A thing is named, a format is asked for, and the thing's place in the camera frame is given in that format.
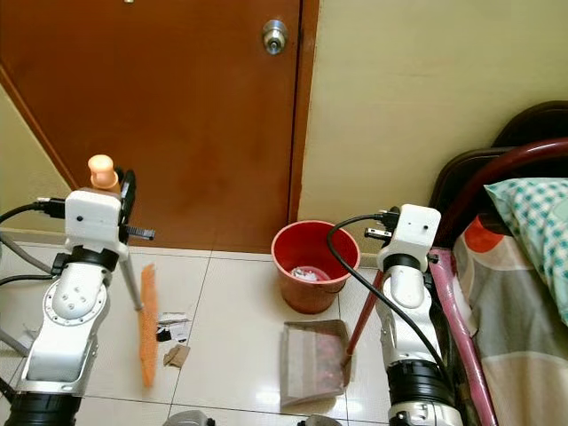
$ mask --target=wooden door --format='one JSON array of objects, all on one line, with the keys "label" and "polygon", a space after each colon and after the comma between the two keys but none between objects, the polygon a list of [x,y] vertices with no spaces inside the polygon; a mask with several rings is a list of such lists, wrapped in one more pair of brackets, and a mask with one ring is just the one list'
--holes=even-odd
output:
[{"label": "wooden door", "polygon": [[[0,0],[12,94],[71,185],[111,155],[156,245],[267,251],[288,221],[299,0]],[[283,53],[261,40],[288,27]]]}]

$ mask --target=white tile floor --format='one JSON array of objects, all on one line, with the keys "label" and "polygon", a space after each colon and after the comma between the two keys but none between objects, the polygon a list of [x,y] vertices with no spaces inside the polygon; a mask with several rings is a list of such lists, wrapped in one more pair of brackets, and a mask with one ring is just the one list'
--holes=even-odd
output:
[{"label": "white tile floor", "polygon": [[[23,247],[48,264],[61,251],[42,244],[25,243]],[[220,426],[295,426],[306,414],[325,414],[344,426],[388,422],[389,397],[376,314],[359,341],[346,394],[280,411],[283,323],[340,318],[353,329],[367,296],[357,282],[350,280],[326,312],[308,316],[283,302],[276,269],[267,255],[162,248],[134,248],[132,253],[137,272],[145,264],[156,263],[160,309],[186,312],[192,320],[191,351],[181,371],[159,364],[154,387],[144,388],[138,365],[137,317],[117,270],[110,287],[111,310],[99,330],[99,356],[78,426],[161,426],[169,415],[187,409],[202,410]],[[14,273],[36,271],[5,249],[0,277]],[[373,270],[362,273],[369,280],[375,274]],[[15,336],[25,327],[39,328],[46,287],[41,282],[1,287],[2,328]],[[160,343],[160,359],[172,344]],[[0,346],[2,378],[14,385],[21,366],[22,359],[15,352]],[[8,412],[1,398],[0,424]]]}]

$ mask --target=pillow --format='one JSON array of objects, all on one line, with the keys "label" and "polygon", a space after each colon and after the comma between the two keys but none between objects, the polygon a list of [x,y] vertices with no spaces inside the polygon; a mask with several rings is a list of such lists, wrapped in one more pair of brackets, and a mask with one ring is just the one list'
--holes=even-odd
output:
[{"label": "pillow", "polygon": [[509,179],[485,189],[568,325],[568,179]]}]

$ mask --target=patterned blanket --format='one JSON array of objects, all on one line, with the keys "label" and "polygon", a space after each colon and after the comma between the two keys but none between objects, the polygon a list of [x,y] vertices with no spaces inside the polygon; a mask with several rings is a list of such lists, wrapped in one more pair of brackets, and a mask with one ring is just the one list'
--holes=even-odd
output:
[{"label": "patterned blanket", "polygon": [[454,256],[499,424],[568,424],[568,327],[531,262],[478,218]]}]

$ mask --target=red bucket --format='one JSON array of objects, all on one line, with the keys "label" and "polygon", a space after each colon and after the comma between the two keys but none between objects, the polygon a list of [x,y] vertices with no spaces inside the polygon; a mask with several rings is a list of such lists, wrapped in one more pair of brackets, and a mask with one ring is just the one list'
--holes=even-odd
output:
[{"label": "red bucket", "polygon": [[[280,272],[280,291],[295,311],[325,311],[350,276],[327,247],[327,233],[332,227],[328,222],[305,220],[281,229],[272,240],[272,258]],[[340,229],[332,242],[351,267],[359,266],[361,254],[353,237]]]}]

